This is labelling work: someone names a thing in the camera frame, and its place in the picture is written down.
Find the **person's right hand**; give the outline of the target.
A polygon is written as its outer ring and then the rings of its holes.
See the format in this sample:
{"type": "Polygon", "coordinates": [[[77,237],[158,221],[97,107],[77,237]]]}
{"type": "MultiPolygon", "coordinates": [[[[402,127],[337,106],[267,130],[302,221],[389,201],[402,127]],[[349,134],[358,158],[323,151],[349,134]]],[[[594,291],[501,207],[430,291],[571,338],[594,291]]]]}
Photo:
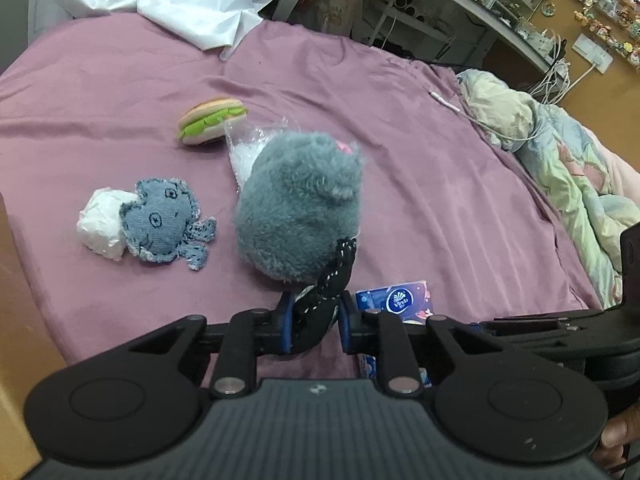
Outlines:
{"type": "Polygon", "coordinates": [[[636,404],[610,419],[605,425],[600,443],[591,457],[603,469],[624,462],[626,445],[639,440],[639,405],[636,404]]]}

